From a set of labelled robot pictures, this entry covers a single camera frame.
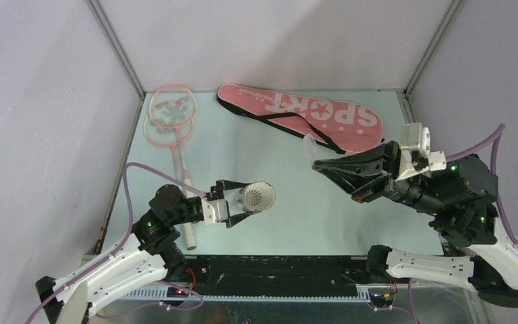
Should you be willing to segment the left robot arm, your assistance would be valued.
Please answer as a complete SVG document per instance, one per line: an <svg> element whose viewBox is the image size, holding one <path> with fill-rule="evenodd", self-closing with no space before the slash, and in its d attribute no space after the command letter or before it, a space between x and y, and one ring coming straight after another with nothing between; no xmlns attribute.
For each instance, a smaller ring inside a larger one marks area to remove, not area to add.
<svg viewBox="0 0 518 324"><path fill-rule="evenodd" d="M42 277L36 289L50 323L86 323L108 304L154 281L180 281L187 261L175 241L177 225L224 223L231 228L271 208L276 191L267 182L219 180L210 192L189 183L160 187L148 211L129 225L112 249L61 278Z"/></svg>

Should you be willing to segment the white shuttlecock tube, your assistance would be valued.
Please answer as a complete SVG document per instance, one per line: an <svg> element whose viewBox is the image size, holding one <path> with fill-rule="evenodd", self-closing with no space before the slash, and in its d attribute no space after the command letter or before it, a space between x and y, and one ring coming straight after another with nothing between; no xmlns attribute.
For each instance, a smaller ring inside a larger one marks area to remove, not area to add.
<svg viewBox="0 0 518 324"><path fill-rule="evenodd" d="M248 184L239 191L238 202L245 211L262 212L270 209L277 199L275 188L268 182Z"/></svg>

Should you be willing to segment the clear plastic tube lid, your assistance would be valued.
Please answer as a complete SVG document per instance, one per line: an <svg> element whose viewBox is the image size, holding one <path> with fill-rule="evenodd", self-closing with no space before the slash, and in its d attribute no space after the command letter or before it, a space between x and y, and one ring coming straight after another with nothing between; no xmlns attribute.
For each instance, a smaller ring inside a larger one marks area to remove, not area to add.
<svg viewBox="0 0 518 324"><path fill-rule="evenodd" d="M314 161L317 157L317 142L312 134L307 134L303 137L303 146L307 158Z"/></svg>

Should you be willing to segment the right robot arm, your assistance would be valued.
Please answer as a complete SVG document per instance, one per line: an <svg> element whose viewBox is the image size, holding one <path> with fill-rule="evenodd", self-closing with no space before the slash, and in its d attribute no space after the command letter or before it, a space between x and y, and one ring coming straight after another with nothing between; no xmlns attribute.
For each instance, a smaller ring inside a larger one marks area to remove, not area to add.
<svg viewBox="0 0 518 324"><path fill-rule="evenodd" d="M430 227L459 255L436 256L374 245L369 279L425 279L457 286L490 304L518 308L518 245L507 236L495 206L498 177L475 154L436 171L395 141L369 151L313 163L357 203L385 197L431 216Z"/></svg>

